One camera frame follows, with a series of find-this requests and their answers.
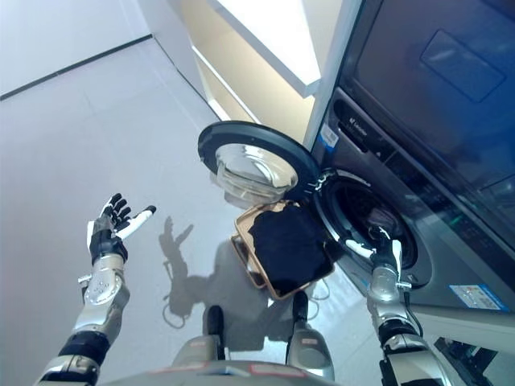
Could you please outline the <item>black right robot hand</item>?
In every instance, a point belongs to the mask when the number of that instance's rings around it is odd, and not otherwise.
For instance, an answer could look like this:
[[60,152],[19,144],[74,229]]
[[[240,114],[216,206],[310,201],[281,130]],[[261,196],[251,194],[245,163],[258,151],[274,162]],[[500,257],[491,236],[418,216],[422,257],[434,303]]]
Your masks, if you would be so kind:
[[360,257],[372,262],[373,267],[389,265],[398,273],[402,271],[402,243],[392,238],[378,225],[369,228],[369,235],[376,242],[373,248],[367,248],[356,240],[348,238],[344,245]]

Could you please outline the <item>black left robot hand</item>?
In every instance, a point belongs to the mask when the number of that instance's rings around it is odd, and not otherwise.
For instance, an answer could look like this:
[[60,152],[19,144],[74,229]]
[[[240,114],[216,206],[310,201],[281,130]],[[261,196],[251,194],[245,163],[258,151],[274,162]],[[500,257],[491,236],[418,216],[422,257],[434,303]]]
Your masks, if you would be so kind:
[[156,211],[156,206],[149,205],[130,216],[131,208],[122,194],[112,195],[99,216],[87,224],[86,244],[92,264],[108,255],[117,255],[126,263],[128,252],[124,240],[140,229]]

